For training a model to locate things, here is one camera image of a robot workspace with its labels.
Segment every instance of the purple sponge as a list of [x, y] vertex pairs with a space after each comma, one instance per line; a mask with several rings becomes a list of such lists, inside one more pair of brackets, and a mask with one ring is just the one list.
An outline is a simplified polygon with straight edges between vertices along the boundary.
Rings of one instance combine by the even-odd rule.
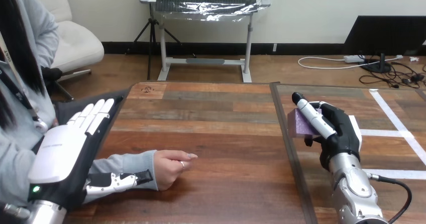
[[288, 133], [292, 138], [311, 138], [320, 135], [298, 108], [287, 114]]

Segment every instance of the prosthetic hand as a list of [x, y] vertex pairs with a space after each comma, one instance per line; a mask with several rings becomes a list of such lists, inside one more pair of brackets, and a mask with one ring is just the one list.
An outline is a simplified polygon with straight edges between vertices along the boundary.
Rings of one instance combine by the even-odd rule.
[[305, 143], [307, 146], [312, 146], [312, 141], [321, 144], [320, 162], [331, 174], [332, 199], [339, 223], [387, 224], [377, 205], [377, 193], [361, 168], [360, 140], [349, 116], [326, 102], [308, 102], [300, 93], [295, 92], [292, 100], [321, 134], [313, 140], [305, 139]]
[[89, 175], [89, 169], [117, 111], [117, 99], [99, 100], [76, 113], [66, 125], [50, 129], [29, 172], [28, 209], [5, 205], [4, 211], [27, 224], [61, 224], [67, 211], [86, 198], [122, 192], [153, 180], [149, 170], [139, 173]]

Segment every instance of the white chair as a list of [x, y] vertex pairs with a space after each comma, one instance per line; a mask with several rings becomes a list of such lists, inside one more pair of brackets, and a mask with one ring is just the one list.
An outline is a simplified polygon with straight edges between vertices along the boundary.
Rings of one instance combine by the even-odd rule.
[[[104, 54], [102, 43], [91, 31], [72, 22], [68, 0], [40, 1], [55, 16], [59, 25], [59, 47], [52, 68], [69, 72], [102, 60]], [[91, 70], [74, 72], [61, 77], [58, 82], [90, 73]], [[74, 99], [61, 85], [58, 83], [56, 85], [70, 100]]]

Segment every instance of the green light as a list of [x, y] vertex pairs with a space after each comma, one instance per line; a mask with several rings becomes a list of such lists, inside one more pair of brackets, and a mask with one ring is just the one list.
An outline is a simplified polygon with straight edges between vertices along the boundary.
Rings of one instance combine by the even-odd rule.
[[33, 192], [38, 192], [40, 190], [40, 187], [39, 186], [34, 186], [34, 188], [33, 188]]

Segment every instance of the gray jacket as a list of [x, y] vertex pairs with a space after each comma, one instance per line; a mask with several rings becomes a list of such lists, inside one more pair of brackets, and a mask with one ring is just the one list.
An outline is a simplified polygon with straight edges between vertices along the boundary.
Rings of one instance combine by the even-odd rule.
[[[59, 43], [56, 31], [58, 25], [55, 23], [54, 16], [38, 0], [17, 0], [17, 2], [37, 63], [41, 66], [51, 66]], [[2, 61], [0, 64], [6, 74], [19, 86], [10, 67]], [[26, 95], [33, 109], [47, 125], [51, 126], [55, 119], [55, 110], [49, 96], [47, 94], [42, 96], [29, 87], [26, 89]], [[29, 192], [28, 172], [36, 157], [31, 149], [42, 138], [42, 134], [34, 128], [34, 122], [28, 111], [1, 81], [0, 91], [6, 97], [17, 121], [17, 124], [7, 131], [0, 129], [0, 200], [25, 206]], [[112, 155], [108, 159], [95, 160], [90, 172], [135, 173], [149, 169], [155, 176], [154, 152]], [[139, 188], [158, 189], [155, 180]]]

